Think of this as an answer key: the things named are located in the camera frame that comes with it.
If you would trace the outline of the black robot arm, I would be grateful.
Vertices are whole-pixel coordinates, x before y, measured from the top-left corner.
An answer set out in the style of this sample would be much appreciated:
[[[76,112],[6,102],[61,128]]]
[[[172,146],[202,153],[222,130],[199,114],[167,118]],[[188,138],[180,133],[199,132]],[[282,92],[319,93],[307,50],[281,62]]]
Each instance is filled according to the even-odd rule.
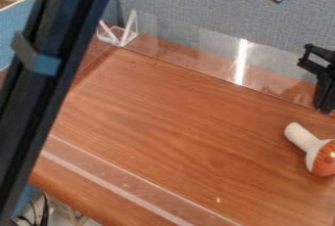
[[[0,95],[0,223],[26,183],[104,226],[334,226],[335,177],[285,136],[335,117],[127,49],[90,67],[108,0],[38,0]]]

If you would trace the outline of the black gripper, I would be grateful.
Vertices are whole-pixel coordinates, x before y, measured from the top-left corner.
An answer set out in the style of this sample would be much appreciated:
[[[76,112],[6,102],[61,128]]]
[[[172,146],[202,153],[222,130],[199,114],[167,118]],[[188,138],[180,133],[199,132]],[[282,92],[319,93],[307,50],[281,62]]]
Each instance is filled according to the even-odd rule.
[[[298,66],[310,72],[318,79],[314,107],[319,110],[325,97],[324,112],[332,113],[335,110],[335,50],[325,49],[313,44],[306,45],[306,51],[299,58]],[[328,76],[333,80],[328,89]]]

